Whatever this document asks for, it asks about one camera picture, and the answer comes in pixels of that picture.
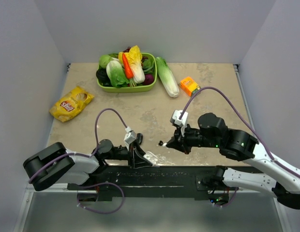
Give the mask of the white earbud charging case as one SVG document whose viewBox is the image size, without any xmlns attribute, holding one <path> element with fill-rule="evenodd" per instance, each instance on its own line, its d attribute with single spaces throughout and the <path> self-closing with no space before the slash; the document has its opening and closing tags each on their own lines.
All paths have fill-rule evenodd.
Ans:
<svg viewBox="0 0 300 232">
<path fill-rule="evenodd" d="M 153 166 L 157 165 L 158 157 L 150 151 L 147 151 L 145 155 L 143 155 L 145 159 L 147 159 Z"/>
</svg>

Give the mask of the black earbud charging case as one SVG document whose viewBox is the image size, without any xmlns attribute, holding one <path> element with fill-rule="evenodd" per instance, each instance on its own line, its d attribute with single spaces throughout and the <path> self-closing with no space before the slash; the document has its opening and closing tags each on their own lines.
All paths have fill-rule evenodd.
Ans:
<svg viewBox="0 0 300 232">
<path fill-rule="evenodd" d="M 138 141 L 138 144 L 139 144 L 139 145 L 142 145 L 142 143 L 143 143 L 143 134 L 138 133 L 136 139 L 137 139 L 137 141 Z"/>
</svg>

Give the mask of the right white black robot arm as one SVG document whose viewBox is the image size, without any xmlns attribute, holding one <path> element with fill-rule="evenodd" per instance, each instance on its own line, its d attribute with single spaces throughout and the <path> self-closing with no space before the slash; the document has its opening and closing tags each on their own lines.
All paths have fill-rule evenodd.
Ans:
<svg viewBox="0 0 300 232">
<path fill-rule="evenodd" d="M 217 148 L 228 159 L 241 161 L 259 170 L 258 173 L 237 171 L 230 167 L 216 166 L 211 176 L 201 184 L 212 190 L 244 188 L 268 193 L 282 205 L 300 210 L 300 170 L 287 162 L 280 164 L 271 158 L 265 147 L 255 137 L 243 130 L 230 129 L 222 118 L 213 113 L 198 118 L 198 128 L 191 128 L 175 111 L 171 123 L 176 127 L 165 147 L 189 154 L 192 147 Z"/>
</svg>

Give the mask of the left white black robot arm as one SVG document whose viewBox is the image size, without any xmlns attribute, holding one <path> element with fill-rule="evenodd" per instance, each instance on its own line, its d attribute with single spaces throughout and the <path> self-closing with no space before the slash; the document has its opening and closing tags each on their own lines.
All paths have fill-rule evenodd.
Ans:
<svg viewBox="0 0 300 232">
<path fill-rule="evenodd" d="M 158 158 L 143 151 L 139 140 L 129 146 L 114 146 L 104 139 L 90 155 L 67 150 L 57 142 L 26 159 L 23 167 L 36 191 L 63 183 L 91 189 L 97 183 L 108 181 L 106 177 L 100 177 L 109 168 L 108 160 L 125 160 L 129 169 L 140 169 L 155 166 Z"/>
</svg>

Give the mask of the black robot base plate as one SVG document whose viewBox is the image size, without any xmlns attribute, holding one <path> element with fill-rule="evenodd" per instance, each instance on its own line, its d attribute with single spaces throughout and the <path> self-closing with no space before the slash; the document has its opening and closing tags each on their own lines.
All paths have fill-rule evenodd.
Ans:
<svg viewBox="0 0 300 232">
<path fill-rule="evenodd" d="M 126 198 L 191 198 L 207 200 L 208 194 L 228 187 L 215 175 L 222 176 L 222 166 L 158 166 L 131 169 L 128 166 L 108 166 L 90 174 L 85 184 L 69 184 L 68 190 L 95 190 L 99 183 L 120 186 L 100 186 L 99 200 Z"/>
</svg>

